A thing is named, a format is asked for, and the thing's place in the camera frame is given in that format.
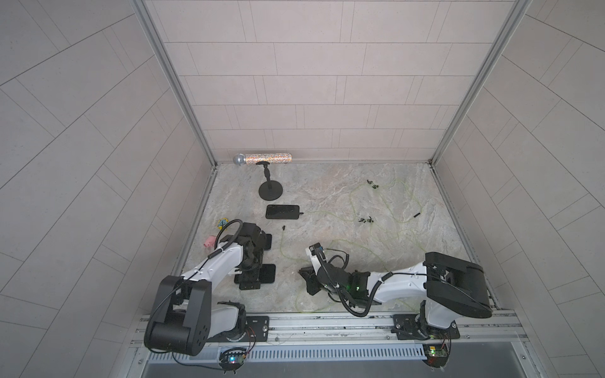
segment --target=black smartphone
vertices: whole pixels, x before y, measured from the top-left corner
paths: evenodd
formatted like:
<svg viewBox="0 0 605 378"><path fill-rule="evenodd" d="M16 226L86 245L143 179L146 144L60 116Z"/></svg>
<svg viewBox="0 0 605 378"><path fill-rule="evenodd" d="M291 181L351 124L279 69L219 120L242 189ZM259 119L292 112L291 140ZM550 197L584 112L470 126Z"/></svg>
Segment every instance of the black smartphone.
<svg viewBox="0 0 605 378"><path fill-rule="evenodd" d="M267 205L265 218L267 219L298 219L300 215L298 205Z"/></svg>

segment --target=mounting plate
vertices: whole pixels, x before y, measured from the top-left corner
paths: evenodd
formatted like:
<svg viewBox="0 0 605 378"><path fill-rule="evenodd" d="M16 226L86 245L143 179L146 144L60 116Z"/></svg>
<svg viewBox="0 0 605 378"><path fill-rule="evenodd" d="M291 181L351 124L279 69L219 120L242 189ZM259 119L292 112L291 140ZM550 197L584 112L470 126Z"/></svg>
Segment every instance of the mounting plate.
<svg viewBox="0 0 605 378"><path fill-rule="evenodd" d="M246 325L250 327L254 334L257 336L257 342L267 341L267 335L269 332L269 317L268 316L247 316ZM238 342L249 342L250 338L247 334L237 340ZM224 336L214 336L206 340L206 342L231 342Z"/></svg>

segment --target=gray tile wall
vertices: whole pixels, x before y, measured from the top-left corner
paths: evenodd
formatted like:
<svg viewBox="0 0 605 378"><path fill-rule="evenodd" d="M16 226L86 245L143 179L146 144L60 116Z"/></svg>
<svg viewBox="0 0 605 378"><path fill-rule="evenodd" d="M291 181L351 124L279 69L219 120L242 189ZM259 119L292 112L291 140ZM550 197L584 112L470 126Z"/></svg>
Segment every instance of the gray tile wall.
<svg viewBox="0 0 605 378"><path fill-rule="evenodd" d="M127 0L3 1L0 33L0 376L115 376L210 164Z"/></svg>
<svg viewBox="0 0 605 378"><path fill-rule="evenodd" d="M511 1L147 0L219 161L426 161Z"/></svg>
<svg viewBox="0 0 605 378"><path fill-rule="evenodd" d="M437 164L549 377L605 376L605 2L534 0Z"/></svg>

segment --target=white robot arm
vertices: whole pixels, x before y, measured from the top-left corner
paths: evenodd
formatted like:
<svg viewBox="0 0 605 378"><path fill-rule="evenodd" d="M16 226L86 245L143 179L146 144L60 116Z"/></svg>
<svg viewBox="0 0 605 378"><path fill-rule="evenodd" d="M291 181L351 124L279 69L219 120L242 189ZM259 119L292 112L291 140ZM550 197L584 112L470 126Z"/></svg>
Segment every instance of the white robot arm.
<svg viewBox="0 0 605 378"><path fill-rule="evenodd" d="M219 242L222 231L237 222L239 229ZM145 330L150 349L197 355L206 341L222 334L238 339L246 331L246 309L232 302L212 305L212 291L227 275L238 274L240 289L259 288L268 235L256 224L233 220L217 236L215 250L181 276L165 277ZM187 309L174 308L187 301Z"/></svg>
<svg viewBox="0 0 605 378"><path fill-rule="evenodd" d="M345 309L359 317L366 316L372 304L395 298L425 297L417 317L419 339L428 339L431 329L446 330L460 316L489 318L488 292L483 269L468 261L437 252L425 255L425 261L392 272L348 273L348 255L343 267L325 260L324 248L316 243L306 248L312 267L299 274L307 281L311 295L323 289L337 295ZM352 307L365 307L357 312Z"/></svg>

